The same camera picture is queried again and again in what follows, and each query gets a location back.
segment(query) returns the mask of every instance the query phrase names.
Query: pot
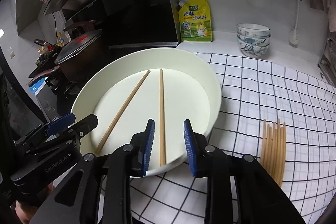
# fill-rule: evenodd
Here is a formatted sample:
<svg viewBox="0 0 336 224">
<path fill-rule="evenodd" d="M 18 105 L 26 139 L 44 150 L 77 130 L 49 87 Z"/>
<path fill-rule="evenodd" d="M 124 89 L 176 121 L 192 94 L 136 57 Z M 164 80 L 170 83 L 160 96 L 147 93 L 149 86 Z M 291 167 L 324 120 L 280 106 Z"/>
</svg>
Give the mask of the pot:
<svg viewBox="0 0 336 224">
<path fill-rule="evenodd" d="M 106 64 L 106 50 L 102 30 L 86 32 L 62 47 L 55 59 L 55 67 L 36 75 L 29 83 L 33 86 L 40 79 L 61 70 L 70 82 L 91 78 Z"/>
</svg>

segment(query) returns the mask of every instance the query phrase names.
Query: wooden chopstick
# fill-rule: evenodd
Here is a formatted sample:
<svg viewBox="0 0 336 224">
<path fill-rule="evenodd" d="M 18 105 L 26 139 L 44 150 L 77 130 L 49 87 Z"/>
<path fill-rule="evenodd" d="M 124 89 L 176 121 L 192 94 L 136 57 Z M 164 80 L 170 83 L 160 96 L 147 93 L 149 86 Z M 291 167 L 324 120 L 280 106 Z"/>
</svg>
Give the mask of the wooden chopstick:
<svg viewBox="0 0 336 224">
<path fill-rule="evenodd" d="M 272 153 L 272 128 L 267 125 L 267 139 L 266 139 L 266 153 L 265 153 L 265 170 L 269 173 L 270 168 L 270 156 Z"/>
<path fill-rule="evenodd" d="M 281 175 L 280 175 L 280 184 L 281 187 L 282 180 L 284 178 L 284 172 L 285 172 L 285 163 L 286 163 L 286 124 L 283 123 L 283 134 L 282 134 L 282 168 L 281 168 Z"/>
<path fill-rule="evenodd" d="M 266 153 L 266 120 L 264 119 L 264 125 L 262 129 L 261 157 L 260 157 L 260 164 L 262 166 L 264 166 L 265 162 L 265 153 Z"/>
<path fill-rule="evenodd" d="M 124 104 L 122 105 L 122 107 L 120 108 L 120 110 L 118 111 L 117 115 L 114 117 L 113 121 L 111 122 L 109 128 L 106 130 L 103 138 L 101 139 L 99 145 L 96 148 L 95 153 L 99 154 L 101 149 L 103 148 L 104 144 L 106 143 L 108 137 L 110 136 L 113 128 L 115 127 L 115 125 L 117 124 L 118 120 L 120 119 L 121 115 L 124 113 L 126 107 L 128 106 L 128 104 L 131 102 L 131 100 L 133 99 L 134 95 L 137 93 L 139 87 L 142 85 L 142 83 L 145 81 L 145 79 L 147 78 L 147 76 L 149 75 L 150 71 L 148 70 L 145 75 L 141 78 L 141 80 L 139 81 L 139 83 L 135 86 L 135 88 L 132 90 L 131 94 L 127 97 L 126 101 L 124 102 Z"/>
<path fill-rule="evenodd" d="M 274 162 L 275 172 L 274 172 L 274 181 L 279 185 L 282 169 L 282 127 L 280 125 L 280 120 L 278 119 L 278 132 L 277 132 L 277 152 L 276 160 Z"/>
<path fill-rule="evenodd" d="M 275 160 L 275 150 L 276 150 L 276 127 L 275 127 L 275 122 L 273 122 L 273 128 L 272 128 L 272 145 L 271 145 L 271 157 L 270 157 L 270 168 L 269 168 L 269 174 L 271 177 L 274 175 L 274 160 Z"/>
<path fill-rule="evenodd" d="M 165 107 L 163 91 L 163 70 L 160 69 L 160 166 L 166 164 Z"/>
</svg>

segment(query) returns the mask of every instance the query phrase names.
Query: dish rack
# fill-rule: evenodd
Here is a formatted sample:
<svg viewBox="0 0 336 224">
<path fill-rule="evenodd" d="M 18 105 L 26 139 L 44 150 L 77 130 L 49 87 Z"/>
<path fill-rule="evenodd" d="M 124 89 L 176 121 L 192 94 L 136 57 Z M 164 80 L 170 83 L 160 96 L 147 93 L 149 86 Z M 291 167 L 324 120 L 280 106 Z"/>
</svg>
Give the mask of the dish rack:
<svg viewBox="0 0 336 224">
<path fill-rule="evenodd" d="M 318 66 L 322 71 L 321 77 L 336 87 L 336 36 L 327 38 Z"/>
</svg>

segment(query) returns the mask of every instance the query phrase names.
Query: hand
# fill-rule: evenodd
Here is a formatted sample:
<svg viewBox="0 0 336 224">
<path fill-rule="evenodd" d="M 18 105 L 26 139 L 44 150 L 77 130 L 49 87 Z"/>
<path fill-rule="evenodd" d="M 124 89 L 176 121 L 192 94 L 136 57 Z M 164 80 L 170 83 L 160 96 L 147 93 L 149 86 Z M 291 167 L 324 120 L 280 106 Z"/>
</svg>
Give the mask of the hand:
<svg viewBox="0 0 336 224">
<path fill-rule="evenodd" d="M 50 195 L 53 189 L 54 189 L 53 183 L 48 184 L 48 186 L 46 187 L 47 196 Z M 38 207 L 36 206 L 31 206 L 29 204 L 20 203 L 16 201 L 15 212 L 23 224 L 29 224 L 29 222 L 31 221 L 32 217 L 37 212 L 37 210 Z"/>
</svg>

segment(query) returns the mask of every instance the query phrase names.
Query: pot lid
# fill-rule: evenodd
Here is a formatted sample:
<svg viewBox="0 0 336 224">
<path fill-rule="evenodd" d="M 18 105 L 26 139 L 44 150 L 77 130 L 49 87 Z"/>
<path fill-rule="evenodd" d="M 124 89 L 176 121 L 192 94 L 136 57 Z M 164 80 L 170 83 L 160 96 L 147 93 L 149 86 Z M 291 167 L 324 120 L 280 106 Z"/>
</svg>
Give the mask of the pot lid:
<svg viewBox="0 0 336 224">
<path fill-rule="evenodd" d="M 102 34 L 102 30 L 94 30 L 90 32 L 86 32 L 79 37 L 71 40 L 68 44 L 62 47 L 61 52 L 55 59 L 55 64 L 59 65 L 65 60 L 79 54 L 82 50 L 84 50 L 88 45 L 97 40 Z"/>
</svg>

